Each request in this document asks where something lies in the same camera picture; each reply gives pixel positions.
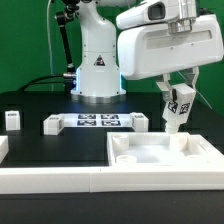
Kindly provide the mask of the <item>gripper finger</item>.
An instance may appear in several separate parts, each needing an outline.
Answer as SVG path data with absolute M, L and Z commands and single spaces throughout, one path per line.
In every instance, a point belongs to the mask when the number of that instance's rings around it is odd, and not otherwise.
M 192 89 L 196 88 L 197 79 L 199 77 L 199 68 L 193 67 L 184 70 L 185 84 Z
M 165 73 L 156 79 L 156 84 L 163 94 L 163 100 L 168 102 L 172 99 L 172 87 L 169 83 L 170 74 Z

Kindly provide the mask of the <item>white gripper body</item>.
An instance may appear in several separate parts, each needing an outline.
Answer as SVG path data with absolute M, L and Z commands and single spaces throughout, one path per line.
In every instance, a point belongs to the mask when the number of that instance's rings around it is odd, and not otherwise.
M 118 37 L 121 74 L 139 80 L 221 61 L 222 34 L 215 15 L 200 16 L 191 32 L 170 34 L 167 24 L 141 26 Z

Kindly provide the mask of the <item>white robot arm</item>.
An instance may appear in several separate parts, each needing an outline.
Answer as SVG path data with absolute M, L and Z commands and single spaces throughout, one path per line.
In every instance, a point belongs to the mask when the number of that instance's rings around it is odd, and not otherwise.
M 216 16 L 196 13 L 196 0 L 131 0 L 115 23 L 99 6 L 125 0 L 63 0 L 65 18 L 78 18 L 82 63 L 72 93 L 91 102 L 108 102 L 125 92 L 120 78 L 139 80 L 220 61 L 223 40 Z

